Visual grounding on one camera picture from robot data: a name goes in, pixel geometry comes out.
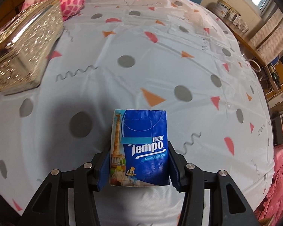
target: pink quilt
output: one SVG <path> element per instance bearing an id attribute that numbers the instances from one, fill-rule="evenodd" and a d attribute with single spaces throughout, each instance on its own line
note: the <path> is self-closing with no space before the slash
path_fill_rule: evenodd
<path id="1" fill-rule="evenodd" d="M 255 210 L 259 220 L 275 215 L 271 226 L 274 226 L 283 216 L 283 145 L 275 147 L 274 162 L 275 174 L 272 179 L 272 185 L 265 199 Z"/>

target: wall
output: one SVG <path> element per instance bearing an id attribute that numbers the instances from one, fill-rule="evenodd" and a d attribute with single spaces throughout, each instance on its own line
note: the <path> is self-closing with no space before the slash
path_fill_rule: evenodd
<path id="1" fill-rule="evenodd" d="M 261 23 L 261 17 L 258 16 L 253 9 L 244 1 L 244 0 L 224 0 L 229 5 L 234 7 L 240 14 L 243 21 L 246 22 L 246 24 L 249 27 L 249 30 L 247 32 L 248 34 L 252 34 L 252 31 L 254 29 L 257 29 L 257 25 Z M 204 6 L 208 9 L 211 9 L 215 6 L 215 3 L 217 0 L 202 0 L 200 5 Z"/>

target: glittery handbag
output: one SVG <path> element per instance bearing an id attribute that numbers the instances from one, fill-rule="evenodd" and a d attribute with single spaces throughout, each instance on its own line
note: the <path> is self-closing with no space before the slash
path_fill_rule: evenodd
<path id="1" fill-rule="evenodd" d="M 62 33 L 59 0 L 20 12 L 0 30 L 0 92 L 13 94 L 40 85 L 48 54 Z"/>

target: beige curtain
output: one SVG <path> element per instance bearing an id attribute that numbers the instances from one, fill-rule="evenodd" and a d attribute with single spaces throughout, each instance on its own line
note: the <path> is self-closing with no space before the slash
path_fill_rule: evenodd
<path id="1" fill-rule="evenodd" d="M 266 65 L 283 50 L 283 14 L 280 9 L 251 38 L 250 44 L 257 49 Z"/>

